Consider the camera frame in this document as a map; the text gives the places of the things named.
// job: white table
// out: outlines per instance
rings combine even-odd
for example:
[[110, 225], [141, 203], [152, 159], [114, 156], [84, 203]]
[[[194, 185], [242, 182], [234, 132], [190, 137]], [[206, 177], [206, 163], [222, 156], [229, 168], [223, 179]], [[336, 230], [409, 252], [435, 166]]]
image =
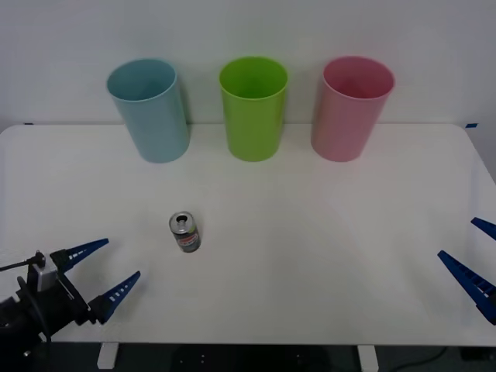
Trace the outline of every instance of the white table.
[[[496, 283], [496, 187], [451, 125], [378, 125], [363, 156], [317, 156], [287, 125], [270, 160], [232, 157], [221, 125], [194, 126], [187, 153], [149, 164], [124, 126], [15, 126], [0, 136], [0, 264], [108, 237], [68, 275], [89, 301], [142, 277], [105, 326], [55, 340], [496, 346], [436, 254]], [[193, 213], [201, 248], [167, 226]], [[16, 276], [2, 273], [0, 298]]]

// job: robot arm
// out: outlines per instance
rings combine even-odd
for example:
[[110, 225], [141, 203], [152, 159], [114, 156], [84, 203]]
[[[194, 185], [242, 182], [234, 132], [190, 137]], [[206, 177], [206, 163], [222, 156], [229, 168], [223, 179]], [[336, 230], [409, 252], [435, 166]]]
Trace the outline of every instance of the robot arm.
[[67, 279], [65, 273], [84, 258], [108, 243], [108, 239], [58, 250], [48, 257], [40, 252], [22, 263], [0, 268], [28, 266], [27, 281], [17, 277], [19, 298], [0, 302], [0, 360], [12, 369], [20, 365], [25, 355], [42, 342], [40, 333], [49, 342], [53, 334], [75, 321], [79, 326], [87, 321], [105, 324], [117, 306], [140, 277], [137, 271], [122, 283], [86, 303]]

